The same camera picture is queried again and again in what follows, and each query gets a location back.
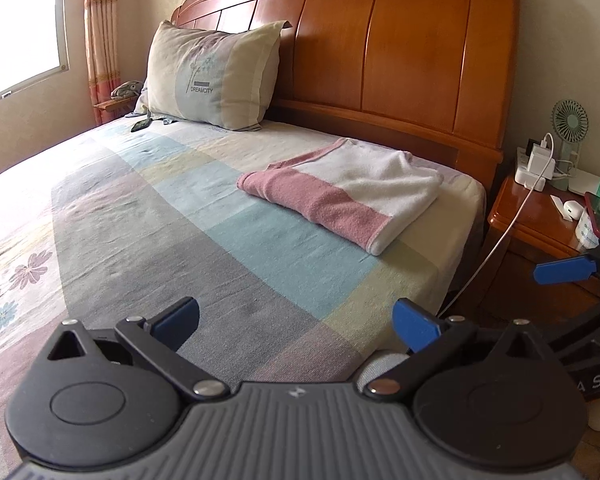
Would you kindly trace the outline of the pink and white knit sweater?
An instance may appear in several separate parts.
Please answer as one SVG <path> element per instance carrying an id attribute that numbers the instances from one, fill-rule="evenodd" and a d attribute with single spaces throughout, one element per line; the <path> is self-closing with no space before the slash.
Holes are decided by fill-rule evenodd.
<path id="1" fill-rule="evenodd" d="M 378 256 L 432 205 L 442 183 L 409 152 L 342 138 L 246 172 L 237 187 Z"/>

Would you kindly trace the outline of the white earbuds case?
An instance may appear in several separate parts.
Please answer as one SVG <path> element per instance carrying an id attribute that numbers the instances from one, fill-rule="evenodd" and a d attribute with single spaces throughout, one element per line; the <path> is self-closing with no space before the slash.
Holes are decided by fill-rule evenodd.
<path id="1" fill-rule="evenodd" d="M 564 211 L 570 219 L 572 219 L 573 221 L 577 221 L 581 218 L 584 211 L 584 207 L 575 200 L 567 200 L 564 203 Z"/>

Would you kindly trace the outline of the right wooden nightstand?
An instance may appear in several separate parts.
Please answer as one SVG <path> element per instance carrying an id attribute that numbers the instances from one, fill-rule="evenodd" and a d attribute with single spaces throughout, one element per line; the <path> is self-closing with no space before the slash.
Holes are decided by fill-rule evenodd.
<path id="1" fill-rule="evenodd" d="M 563 202 L 581 197 L 551 186 L 529 196 L 512 177 L 502 183 L 488 217 L 482 252 L 487 254 L 500 240 L 514 217 L 513 229 L 464 292 L 457 309 L 479 324 L 502 327 L 513 318 L 528 318 L 538 325 L 553 325 L 594 307 L 600 301 L 600 280 L 539 285 L 532 273 L 538 263 L 577 255 L 576 224 L 562 218 L 552 197 Z M 524 209 L 518 207 L 524 203 Z"/>

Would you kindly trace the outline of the wooden nightstand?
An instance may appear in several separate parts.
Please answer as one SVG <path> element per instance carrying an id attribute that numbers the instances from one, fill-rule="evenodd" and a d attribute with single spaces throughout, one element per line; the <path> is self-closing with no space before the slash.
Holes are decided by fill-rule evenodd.
<path id="1" fill-rule="evenodd" d="M 538 325 L 553 325 L 594 307 L 600 301 L 600 280 L 539 285 L 532 273 L 538 263 L 577 255 L 576 224 L 562 218 L 552 197 L 563 202 L 581 197 L 551 186 L 529 196 L 512 177 L 502 183 L 488 217 L 482 252 L 487 254 L 500 240 L 514 217 L 513 229 L 464 292 L 457 309 L 479 324 L 502 327 L 513 318 L 528 318 Z M 524 209 L 518 207 L 524 203 Z"/>
<path id="2" fill-rule="evenodd" d="M 99 125 L 106 124 L 134 110 L 136 96 L 129 98 L 110 99 L 94 105 L 94 115 Z"/>

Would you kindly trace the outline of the pastel patchwork bed sheet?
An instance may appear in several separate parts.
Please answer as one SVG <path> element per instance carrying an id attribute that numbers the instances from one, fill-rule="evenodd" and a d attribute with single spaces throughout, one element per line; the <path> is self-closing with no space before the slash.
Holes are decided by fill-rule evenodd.
<path id="1" fill-rule="evenodd" d="M 437 310 L 480 237 L 483 186 L 451 168 L 376 257 L 237 186 L 327 134 L 131 126 L 115 120 L 0 174 L 0 479 L 19 463 L 6 403 L 66 318 L 109 328 L 191 296 L 200 325 L 181 355 L 223 382 L 333 382 L 399 348 L 394 302 Z"/>

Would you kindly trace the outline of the small green desk fan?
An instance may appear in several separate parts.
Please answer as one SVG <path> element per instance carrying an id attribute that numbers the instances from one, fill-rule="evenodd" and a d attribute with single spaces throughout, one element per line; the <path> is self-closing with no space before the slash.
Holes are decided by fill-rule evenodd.
<path id="1" fill-rule="evenodd" d="M 567 191 L 576 173 L 581 144 L 588 134 L 588 114 L 579 102 L 560 100 L 552 110 L 552 128 L 560 140 L 552 185 Z"/>

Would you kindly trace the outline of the small dark remote on bed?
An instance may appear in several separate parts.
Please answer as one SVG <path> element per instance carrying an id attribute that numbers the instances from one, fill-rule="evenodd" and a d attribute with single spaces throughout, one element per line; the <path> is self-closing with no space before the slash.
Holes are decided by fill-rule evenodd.
<path id="1" fill-rule="evenodd" d="M 146 129 L 151 125 L 151 123 L 152 123 L 151 118 L 145 118 L 145 119 L 139 120 L 134 125 L 132 125 L 131 131 L 137 132 L 137 131 Z"/>

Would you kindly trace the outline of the cluttered items on nightstand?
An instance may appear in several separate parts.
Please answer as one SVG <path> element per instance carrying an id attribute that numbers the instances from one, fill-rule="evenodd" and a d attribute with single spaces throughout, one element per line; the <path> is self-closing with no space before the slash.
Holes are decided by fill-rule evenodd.
<path id="1" fill-rule="evenodd" d="M 120 86 L 117 86 L 117 88 L 114 88 L 114 90 L 111 91 L 110 98 L 113 100 L 138 98 L 142 93 L 143 88 L 143 81 L 125 81 L 123 84 L 120 84 Z"/>

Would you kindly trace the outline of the pastel patchwork pillow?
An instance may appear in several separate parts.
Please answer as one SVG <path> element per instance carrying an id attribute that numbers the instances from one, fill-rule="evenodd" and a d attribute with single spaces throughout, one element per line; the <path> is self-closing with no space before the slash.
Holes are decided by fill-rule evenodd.
<path id="1" fill-rule="evenodd" d="M 272 101 L 282 30 L 289 26 L 277 21 L 232 34 L 162 22 L 134 113 L 256 128 Z"/>

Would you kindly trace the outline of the wooden headboard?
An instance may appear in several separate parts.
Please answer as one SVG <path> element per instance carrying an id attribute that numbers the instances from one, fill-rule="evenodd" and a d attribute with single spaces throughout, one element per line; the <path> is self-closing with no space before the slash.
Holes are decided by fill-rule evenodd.
<path id="1" fill-rule="evenodd" d="M 185 0 L 183 27 L 286 21 L 268 119 L 407 150 L 490 186 L 520 0 Z"/>

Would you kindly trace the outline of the right orange plaid curtain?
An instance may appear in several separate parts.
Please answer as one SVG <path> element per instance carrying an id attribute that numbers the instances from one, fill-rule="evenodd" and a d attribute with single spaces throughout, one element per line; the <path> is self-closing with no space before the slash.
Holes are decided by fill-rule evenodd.
<path id="1" fill-rule="evenodd" d="M 85 53 L 88 91 L 96 125 L 111 114 L 97 107 L 121 84 L 118 59 L 118 0 L 84 0 Z"/>

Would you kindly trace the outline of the window with white frame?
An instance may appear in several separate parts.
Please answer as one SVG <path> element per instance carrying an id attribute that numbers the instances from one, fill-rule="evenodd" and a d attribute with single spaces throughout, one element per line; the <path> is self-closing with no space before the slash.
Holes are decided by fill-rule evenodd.
<path id="1" fill-rule="evenodd" d="M 64 0 L 0 0 L 0 100 L 67 68 Z"/>

